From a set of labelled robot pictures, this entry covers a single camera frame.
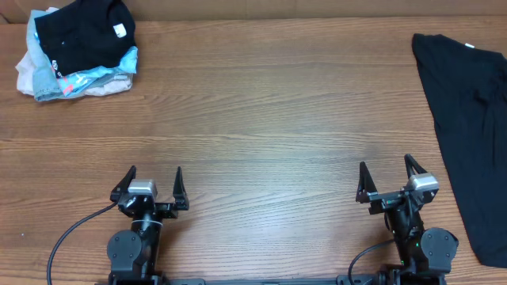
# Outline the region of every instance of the black cable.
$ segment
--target black cable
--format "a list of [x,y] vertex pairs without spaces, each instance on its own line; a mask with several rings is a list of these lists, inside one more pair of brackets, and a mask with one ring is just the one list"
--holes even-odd
[[354,267],[354,264],[366,253],[371,252],[372,250],[379,249],[381,247],[384,247],[386,245],[389,245],[390,243],[394,242],[394,239],[391,239],[389,241],[380,242],[377,245],[370,246],[369,248],[365,249],[362,253],[359,253],[350,263],[349,266],[349,282],[351,285],[355,284],[354,280],[352,279],[352,267]]
[[55,258],[55,254],[56,254],[56,250],[58,249],[58,247],[60,247],[60,245],[62,244],[63,240],[73,231],[75,230],[78,226],[81,226],[84,222],[88,221],[89,219],[92,219],[92,218],[95,218],[97,217],[98,215],[106,212],[106,211],[109,211],[111,209],[113,209],[116,205],[118,204],[118,202],[115,202],[113,203],[112,205],[110,206],[107,206],[105,207],[104,209],[96,212],[96,213],[93,213],[91,215],[89,215],[88,217],[82,219],[81,221],[79,222],[76,222],[73,226],[71,226],[71,228],[69,230],[67,230],[65,232],[65,234],[62,235],[62,237],[56,242],[56,245],[55,247],[53,248],[53,251],[51,252],[51,255],[49,256],[49,260],[48,260],[48,267],[46,268],[46,278],[48,280],[48,285],[53,285],[53,282],[51,281],[51,266],[53,264],[53,259]]

